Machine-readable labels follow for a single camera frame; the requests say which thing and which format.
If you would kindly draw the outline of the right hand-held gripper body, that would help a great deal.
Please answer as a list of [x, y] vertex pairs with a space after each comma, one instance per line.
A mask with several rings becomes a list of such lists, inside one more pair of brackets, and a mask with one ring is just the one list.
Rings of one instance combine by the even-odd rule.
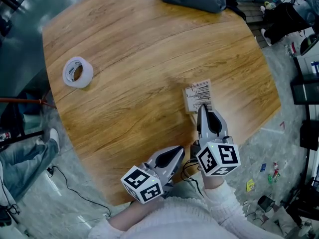
[[225, 176], [240, 166], [238, 146], [230, 136], [196, 140], [191, 145], [191, 158], [198, 161], [205, 176]]

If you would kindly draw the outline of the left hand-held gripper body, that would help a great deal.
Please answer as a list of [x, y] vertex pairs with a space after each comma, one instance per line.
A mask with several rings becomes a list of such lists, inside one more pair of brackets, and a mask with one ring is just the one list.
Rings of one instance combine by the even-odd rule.
[[158, 197], [166, 198], [172, 189], [173, 166], [156, 164], [154, 159], [133, 166], [122, 178], [126, 191], [140, 203], [148, 203]]

